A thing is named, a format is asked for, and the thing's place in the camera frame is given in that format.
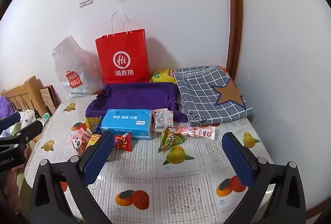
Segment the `person's left hand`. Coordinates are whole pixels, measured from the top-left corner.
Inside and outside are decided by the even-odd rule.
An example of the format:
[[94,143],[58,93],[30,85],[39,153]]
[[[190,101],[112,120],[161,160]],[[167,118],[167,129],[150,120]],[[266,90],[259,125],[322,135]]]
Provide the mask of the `person's left hand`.
[[21,199],[18,193],[18,185],[16,184],[16,177],[13,169],[7,172],[3,182],[3,192],[7,197],[7,202],[15,213],[21,209]]

